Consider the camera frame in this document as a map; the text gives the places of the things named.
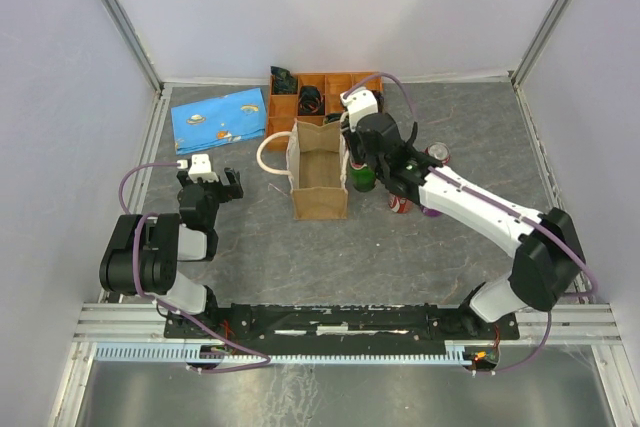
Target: beige paper bag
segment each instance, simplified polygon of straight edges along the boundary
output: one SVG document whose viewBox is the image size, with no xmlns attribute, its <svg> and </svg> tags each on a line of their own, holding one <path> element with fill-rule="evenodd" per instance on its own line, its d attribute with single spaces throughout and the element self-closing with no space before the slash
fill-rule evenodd
<svg viewBox="0 0 640 427">
<path fill-rule="evenodd" d="M 272 169 L 262 161 L 262 150 L 273 139 L 284 136 L 289 137 L 287 170 Z M 340 122 L 319 127 L 296 121 L 291 132 L 277 132 L 264 139 L 257 159 L 267 172 L 289 177 L 296 219 L 347 218 L 349 152 L 340 133 Z"/>
</svg>

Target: green can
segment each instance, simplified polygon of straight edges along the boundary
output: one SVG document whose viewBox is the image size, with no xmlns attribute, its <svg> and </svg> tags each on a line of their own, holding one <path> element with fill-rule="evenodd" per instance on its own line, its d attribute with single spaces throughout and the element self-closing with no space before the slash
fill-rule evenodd
<svg viewBox="0 0 640 427">
<path fill-rule="evenodd" d="M 353 187 L 358 192 L 369 192 L 376 186 L 376 175 L 367 164 L 355 164 L 349 161 L 349 172 Z"/>
</svg>

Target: white backdrop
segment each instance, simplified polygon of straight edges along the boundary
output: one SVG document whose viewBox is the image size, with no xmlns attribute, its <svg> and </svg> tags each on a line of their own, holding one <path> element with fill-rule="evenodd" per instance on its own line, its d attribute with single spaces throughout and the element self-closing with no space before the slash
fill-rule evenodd
<svg viewBox="0 0 640 427">
<path fill-rule="evenodd" d="M 120 0 L 164 80 L 515 69 L 553 0 Z"/>
<path fill-rule="evenodd" d="M 640 379 L 640 0 L 573 0 L 524 85 Z"/>
<path fill-rule="evenodd" d="M 0 424 L 42 426 L 153 92 L 100 0 L 0 9 Z"/>
</svg>

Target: blue cloth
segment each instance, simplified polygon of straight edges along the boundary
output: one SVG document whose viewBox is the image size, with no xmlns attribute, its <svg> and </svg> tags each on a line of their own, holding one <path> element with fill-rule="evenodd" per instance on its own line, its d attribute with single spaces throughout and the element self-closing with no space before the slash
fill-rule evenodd
<svg viewBox="0 0 640 427">
<path fill-rule="evenodd" d="M 267 112 L 260 89 L 171 109 L 177 154 L 264 136 Z"/>
</svg>

